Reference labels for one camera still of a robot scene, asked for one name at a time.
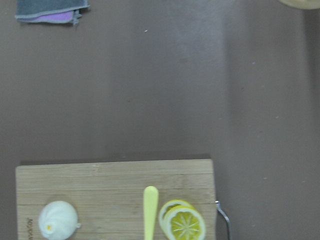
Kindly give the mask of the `pink purple cloth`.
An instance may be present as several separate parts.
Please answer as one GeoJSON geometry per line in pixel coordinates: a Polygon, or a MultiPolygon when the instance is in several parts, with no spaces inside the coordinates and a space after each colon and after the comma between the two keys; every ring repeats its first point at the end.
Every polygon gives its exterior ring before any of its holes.
{"type": "Polygon", "coordinates": [[[80,11],[71,10],[66,12],[60,13],[52,13],[46,14],[42,16],[35,17],[31,20],[32,23],[50,23],[50,24],[77,24],[79,21],[78,19],[82,17],[80,11]]]}

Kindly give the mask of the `wooden mug tree stand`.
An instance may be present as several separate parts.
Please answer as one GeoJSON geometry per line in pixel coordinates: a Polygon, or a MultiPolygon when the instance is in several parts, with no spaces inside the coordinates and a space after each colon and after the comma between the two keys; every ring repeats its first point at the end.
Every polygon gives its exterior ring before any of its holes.
{"type": "Polygon", "coordinates": [[[319,10],[320,0],[277,0],[281,4],[299,10],[319,10]]]}

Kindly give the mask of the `grey folded cloth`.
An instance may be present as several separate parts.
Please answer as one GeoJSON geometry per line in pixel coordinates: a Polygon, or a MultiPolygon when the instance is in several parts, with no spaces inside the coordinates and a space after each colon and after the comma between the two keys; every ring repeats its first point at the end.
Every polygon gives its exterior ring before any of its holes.
{"type": "Polygon", "coordinates": [[[18,0],[16,2],[15,18],[24,23],[43,15],[68,12],[72,10],[87,9],[90,7],[88,0],[18,0]]]}

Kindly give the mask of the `lower stacked lemon slice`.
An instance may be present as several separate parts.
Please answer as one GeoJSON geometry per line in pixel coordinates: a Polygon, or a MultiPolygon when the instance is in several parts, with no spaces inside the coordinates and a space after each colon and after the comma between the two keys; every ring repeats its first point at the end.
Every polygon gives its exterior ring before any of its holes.
{"type": "Polygon", "coordinates": [[[189,202],[182,200],[182,199],[172,199],[168,202],[166,202],[160,209],[159,214],[158,214],[158,222],[159,225],[162,226],[164,223],[165,215],[169,212],[174,207],[177,206],[183,206],[183,207],[188,207],[188,208],[194,208],[192,204],[189,202]]]}

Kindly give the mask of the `bamboo cutting board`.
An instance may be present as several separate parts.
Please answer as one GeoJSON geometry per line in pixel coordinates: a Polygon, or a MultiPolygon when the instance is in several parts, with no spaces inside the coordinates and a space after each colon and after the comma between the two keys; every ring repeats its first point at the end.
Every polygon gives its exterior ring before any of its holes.
{"type": "Polygon", "coordinates": [[[211,159],[122,161],[22,165],[15,170],[17,234],[40,240],[38,218],[45,205],[66,201],[81,224],[74,240],[141,240],[143,192],[159,191],[159,206],[173,199],[191,203],[206,223],[206,238],[216,240],[214,165],[211,159]]]}

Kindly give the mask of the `yellow plastic knife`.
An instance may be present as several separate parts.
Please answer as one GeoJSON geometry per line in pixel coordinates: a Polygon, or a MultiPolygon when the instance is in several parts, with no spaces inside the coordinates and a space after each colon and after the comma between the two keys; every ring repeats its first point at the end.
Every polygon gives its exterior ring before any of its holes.
{"type": "Polygon", "coordinates": [[[159,191],[155,186],[148,186],[143,191],[143,232],[144,240],[154,238],[158,211],[159,191]]]}

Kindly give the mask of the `white steamed bun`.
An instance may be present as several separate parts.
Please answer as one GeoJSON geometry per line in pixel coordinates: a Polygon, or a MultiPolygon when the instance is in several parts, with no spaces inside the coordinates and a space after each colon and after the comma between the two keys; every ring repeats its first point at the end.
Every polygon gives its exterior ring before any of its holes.
{"type": "Polygon", "coordinates": [[[76,209],[62,200],[47,204],[38,218],[39,231],[47,240],[67,240],[81,226],[76,209]]]}

